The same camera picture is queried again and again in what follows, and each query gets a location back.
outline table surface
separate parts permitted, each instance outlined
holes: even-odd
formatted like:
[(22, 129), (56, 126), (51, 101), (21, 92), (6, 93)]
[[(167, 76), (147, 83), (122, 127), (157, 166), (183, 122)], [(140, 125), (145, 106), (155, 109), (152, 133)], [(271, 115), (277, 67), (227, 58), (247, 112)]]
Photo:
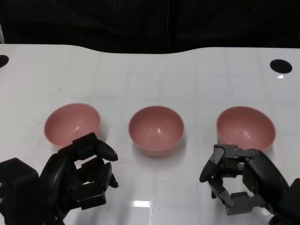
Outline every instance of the table surface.
[[(300, 50), (203, 48), (165, 55), (111, 54), (69, 45), (0, 45), (10, 58), (0, 69), (0, 161), (18, 157), (41, 173), (57, 151), (44, 136), (49, 114), (67, 103), (94, 106), (101, 138), (119, 160), (119, 187), (107, 204), (72, 210), (67, 225), (266, 225), (272, 215), (255, 208), (227, 216), (199, 176), (217, 143), (216, 119), (226, 108), (246, 105), (274, 122), (277, 137), (267, 153), (289, 184), (299, 177)], [(291, 63), (280, 75), (274, 59)], [(165, 105), (185, 123), (182, 151), (151, 158), (132, 149), (128, 122), (139, 109)], [(241, 177), (227, 190), (246, 191)]]

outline robotic hand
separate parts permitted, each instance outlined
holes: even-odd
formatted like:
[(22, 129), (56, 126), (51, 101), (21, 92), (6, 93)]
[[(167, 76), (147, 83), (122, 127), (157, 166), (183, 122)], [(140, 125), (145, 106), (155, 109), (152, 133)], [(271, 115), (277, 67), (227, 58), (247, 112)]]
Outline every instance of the robotic hand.
[[(223, 178), (243, 176), (243, 183), (254, 194), (229, 194)], [(200, 175), (208, 182), (212, 198), (218, 197), (228, 215), (251, 212), (255, 207), (266, 208), (275, 214), (270, 224), (300, 224), (300, 179), (288, 186), (282, 174), (260, 150), (239, 149), (237, 145), (215, 144), (212, 156)]]
[[(74, 162), (95, 158), (77, 169)], [(118, 187), (111, 163), (116, 152), (94, 133), (53, 154), (41, 176), (17, 158), (0, 163), (0, 212), (10, 225), (63, 225), (72, 209), (106, 203), (108, 186)]]

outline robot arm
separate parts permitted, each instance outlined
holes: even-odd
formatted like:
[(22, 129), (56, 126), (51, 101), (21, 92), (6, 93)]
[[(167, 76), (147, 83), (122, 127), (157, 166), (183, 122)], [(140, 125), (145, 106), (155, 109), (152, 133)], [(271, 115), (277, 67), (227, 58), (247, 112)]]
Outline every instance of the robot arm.
[[(253, 196), (249, 196), (247, 192), (230, 195), (223, 187), (223, 178), (235, 178), (237, 175), (243, 176), (243, 183)], [(282, 174), (263, 152), (239, 149), (237, 145), (214, 145), (214, 152), (203, 168), (199, 180), (202, 183), (208, 182), (212, 198), (218, 197), (222, 201), (228, 215), (251, 212), (256, 206), (266, 208), (271, 214), (277, 214), (288, 193), (293, 196), (296, 193), (291, 191), (295, 188), (288, 186)], [(291, 199), (296, 201), (296, 205), (300, 205), (299, 195), (298, 198)]]

